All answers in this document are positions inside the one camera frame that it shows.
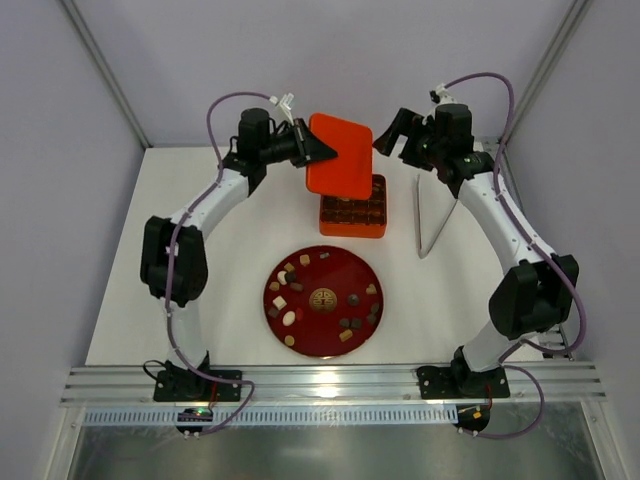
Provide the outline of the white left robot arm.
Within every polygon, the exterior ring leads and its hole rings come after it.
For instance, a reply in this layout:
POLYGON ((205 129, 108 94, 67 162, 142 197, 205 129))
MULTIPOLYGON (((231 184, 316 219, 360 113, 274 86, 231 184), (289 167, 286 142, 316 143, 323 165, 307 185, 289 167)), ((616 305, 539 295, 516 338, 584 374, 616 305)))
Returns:
POLYGON ((198 299, 208 281, 205 243, 222 219, 248 199, 271 164, 301 168, 337 151, 300 118, 276 122, 262 108, 244 110, 214 181, 172 216, 144 226, 140 278, 162 302, 170 353, 156 376, 157 401, 199 400, 215 378, 201 334, 198 299))

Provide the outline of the orange tin lid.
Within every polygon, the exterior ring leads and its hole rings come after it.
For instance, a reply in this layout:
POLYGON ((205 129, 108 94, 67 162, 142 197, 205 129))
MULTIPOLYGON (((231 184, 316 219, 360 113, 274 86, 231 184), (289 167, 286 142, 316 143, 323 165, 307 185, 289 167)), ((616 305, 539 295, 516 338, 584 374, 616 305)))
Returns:
POLYGON ((316 112, 310 130, 336 153, 306 168, 306 187, 315 194, 366 200, 372 193, 373 132, 362 124, 316 112))

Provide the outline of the metal serving tongs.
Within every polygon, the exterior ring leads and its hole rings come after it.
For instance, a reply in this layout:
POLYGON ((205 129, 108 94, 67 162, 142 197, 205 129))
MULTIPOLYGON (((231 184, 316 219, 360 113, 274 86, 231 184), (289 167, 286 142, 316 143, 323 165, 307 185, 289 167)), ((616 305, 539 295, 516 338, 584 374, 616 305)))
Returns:
POLYGON ((458 203, 428 174, 418 174, 413 186, 413 207, 417 254, 424 260, 433 250, 458 203))

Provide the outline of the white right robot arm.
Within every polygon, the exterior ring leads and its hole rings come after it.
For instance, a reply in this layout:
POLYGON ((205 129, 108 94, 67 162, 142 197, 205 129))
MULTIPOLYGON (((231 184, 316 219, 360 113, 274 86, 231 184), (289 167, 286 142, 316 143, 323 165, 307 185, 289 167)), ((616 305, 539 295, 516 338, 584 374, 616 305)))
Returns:
POLYGON ((537 236, 496 171, 496 157, 475 148, 468 106, 439 104, 427 116, 402 108, 373 147, 389 156, 400 137, 402 162, 437 174, 479 224, 503 271, 487 324, 440 372, 458 395, 479 396, 499 388, 502 363, 521 344, 567 320, 579 266, 537 236))

